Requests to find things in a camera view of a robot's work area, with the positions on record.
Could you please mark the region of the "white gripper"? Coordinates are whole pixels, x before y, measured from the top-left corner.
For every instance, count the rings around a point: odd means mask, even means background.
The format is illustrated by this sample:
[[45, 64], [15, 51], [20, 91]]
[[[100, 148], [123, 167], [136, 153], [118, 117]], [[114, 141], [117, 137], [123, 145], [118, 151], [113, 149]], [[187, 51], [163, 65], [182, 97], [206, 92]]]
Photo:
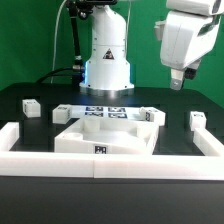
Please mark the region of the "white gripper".
[[202, 16], [170, 11], [163, 21], [157, 21], [155, 34], [161, 41], [161, 63], [171, 70], [170, 88], [182, 89], [185, 78], [193, 80], [202, 57], [216, 42], [221, 16]]

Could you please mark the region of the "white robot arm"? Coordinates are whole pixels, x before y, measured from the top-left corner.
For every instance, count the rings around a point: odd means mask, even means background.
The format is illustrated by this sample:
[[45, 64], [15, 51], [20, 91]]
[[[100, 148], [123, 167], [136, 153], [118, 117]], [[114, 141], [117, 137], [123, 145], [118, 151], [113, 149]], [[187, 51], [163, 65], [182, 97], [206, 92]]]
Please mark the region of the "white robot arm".
[[[126, 95], [134, 90], [126, 60], [127, 24], [111, 9], [118, 0], [82, 0], [90, 10], [92, 54], [80, 90], [92, 95]], [[179, 90], [195, 77], [202, 57], [216, 42], [224, 0], [166, 0], [167, 17], [154, 31], [161, 42], [161, 63], [171, 69], [170, 88]]]

